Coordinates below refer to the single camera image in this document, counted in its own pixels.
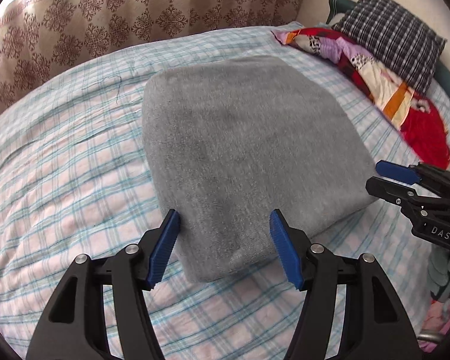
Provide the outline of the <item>right hand teal glove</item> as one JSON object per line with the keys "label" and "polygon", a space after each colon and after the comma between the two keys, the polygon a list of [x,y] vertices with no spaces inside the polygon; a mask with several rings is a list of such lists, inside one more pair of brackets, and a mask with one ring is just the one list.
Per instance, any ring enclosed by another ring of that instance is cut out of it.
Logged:
{"label": "right hand teal glove", "polygon": [[427,285],[433,299],[445,302],[450,297],[450,251],[434,245],[427,264]]}

